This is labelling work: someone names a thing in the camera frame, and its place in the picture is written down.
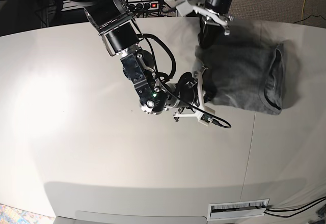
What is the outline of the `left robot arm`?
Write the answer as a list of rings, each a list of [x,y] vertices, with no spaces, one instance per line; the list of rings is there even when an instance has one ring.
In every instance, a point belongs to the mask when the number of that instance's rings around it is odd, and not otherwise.
[[[234,17],[229,14],[232,0],[177,0],[175,7],[185,17],[195,13],[200,17],[199,45],[202,49],[209,48],[217,36],[230,35],[229,22]]]

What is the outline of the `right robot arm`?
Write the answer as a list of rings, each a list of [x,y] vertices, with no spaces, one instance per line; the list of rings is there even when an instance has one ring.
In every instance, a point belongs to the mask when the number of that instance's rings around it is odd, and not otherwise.
[[[223,126],[224,120],[205,106],[202,72],[182,74],[170,84],[176,72],[176,61],[170,49],[155,35],[142,33],[126,0],[68,0],[83,7],[85,15],[97,30],[111,56],[120,55],[123,72],[134,85],[140,107],[147,114],[159,115],[177,109],[179,118],[195,117],[199,122]],[[154,51],[143,50],[142,40],[156,41],[172,61],[171,72],[159,72]]]

